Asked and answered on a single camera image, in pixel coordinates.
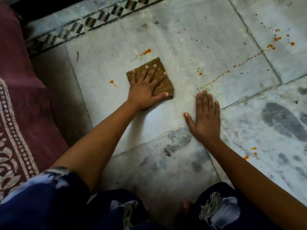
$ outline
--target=black and white border tile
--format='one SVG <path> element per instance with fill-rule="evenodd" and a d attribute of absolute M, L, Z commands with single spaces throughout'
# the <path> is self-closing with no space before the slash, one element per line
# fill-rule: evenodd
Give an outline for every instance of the black and white border tile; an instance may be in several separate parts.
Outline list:
<path fill-rule="evenodd" d="M 100 28 L 160 1 L 163 0 L 124 0 L 113 6 L 102 8 L 26 41 L 28 53 L 30 57 L 36 56 L 84 35 L 86 31 Z"/>

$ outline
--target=finger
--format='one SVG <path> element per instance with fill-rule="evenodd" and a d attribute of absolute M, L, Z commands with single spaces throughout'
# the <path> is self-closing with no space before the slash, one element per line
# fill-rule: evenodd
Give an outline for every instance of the finger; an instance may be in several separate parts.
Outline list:
<path fill-rule="evenodd" d="M 149 82 L 152 80 L 152 78 L 154 77 L 156 71 L 157 71 L 157 65 L 154 64 L 154 66 L 152 67 L 152 69 L 150 69 L 150 70 L 148 71 L 147 76 L 146 76 L 146 78 L 145 78 L 145 81 L 149 83 Z"/>
<path fill-rule="evenodd" d="M 134 69 L 131 73 L 131 77 L 130 77 L 130 84 L 134 84 L 135 83 L 135 77 L 136 77 L 136 70 Z"/>
<path fill-rule="evenodd" d="M 145 68 L 144 68 L 144 70 L 142 71 L 142 74 L 141 74 L 140 79 L 138 80 L 138 82 L 144 81 L 147 72 L 148 72 L 148 66 L 146 65 Z"/>
<path fill-rule="evenodd" d="M 196 126 L 195 126 L 195 123 L 192 120 L 192 117 L 187 112 L 184 113 L 183 116 L 185 117 L 185 120 L 186 120 L 188 127 L 190 129 L 190 132 L 194 135 L 196 133 Z"/>
<path fill-rule="evenodd" d="M 154 90 L 154 89 L 164 80 L 165 77 L 167 77 L 167 73 L 163 73 L 162 76 L 160 76 L 160 77 L 158 77 L 156 80 L 152 81 L 152 82 L 150 83 L 152 89 Z"/>
<path fill-rule="evenodd" d="M 166 99 L 168 96 L 169 96 L 168 92 L 159 93 L 158 95 L 153 96 L 152 97 L 153 105 L 163 99 Z"/>
<path fill-rule="evenodd" d="M 203 105 L 201 103 L 201 94 L 198 93 L 196 95 L 196 121 L 202 116 L 203 114 Z"/>
<path fill-rule="evenodd" d="M 203 112 L 208 113 L 208 93 L 206 90 L 203 91 Z"/>
<path fill-rule="evenodd" d="M 208 95 L 208 108 L 209 108 L 209 113 L 214 113 L 214 106 L 213 106 L 213 98 L 212 94 Z"/>
<path fill-rule="evenodd" d="M 215 112 L 214 112 L 214 114 L 215 114 L 215 116 L 216 116 L 218 119 L 220 119 L 220 105 L 219 105 L 219 102 L 216 101 L 216 102 L 214 103 L 214 105 L 215 105 Z"/>

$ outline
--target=floor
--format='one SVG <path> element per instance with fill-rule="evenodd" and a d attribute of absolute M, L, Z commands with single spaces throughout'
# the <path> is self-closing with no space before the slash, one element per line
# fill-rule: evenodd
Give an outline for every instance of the floor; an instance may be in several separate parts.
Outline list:
<path fill-rule="evenodd" d="M 132 121 L 100 187 L 136 185 L 153 219 L 175 229 L 182 198 L 195 199 L 219 181 L 231 184 L 183 118 L 195 116 L 195 96 L 204 89 L 220 102 L 225 143 L 307 205 L 306 5 L 124 0 L 27 45 L 69 145 L 126 100 L 126 72 L 160 57 L 175 96 Z"/>

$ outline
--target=patterned clothing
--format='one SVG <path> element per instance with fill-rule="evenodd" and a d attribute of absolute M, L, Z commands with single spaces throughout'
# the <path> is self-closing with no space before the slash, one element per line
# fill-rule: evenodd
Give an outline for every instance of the patterned clothing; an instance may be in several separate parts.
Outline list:
<path fill-rule="evenodd" d="M 190 208 L 187 229 L 279 229 L 226 183 L 203 192 Z M 66 168 L 49 169 L 13 190 L 0 204 L 0 229 L 163 230 L 142 201 L 124 190 L 90 195 Z"/>

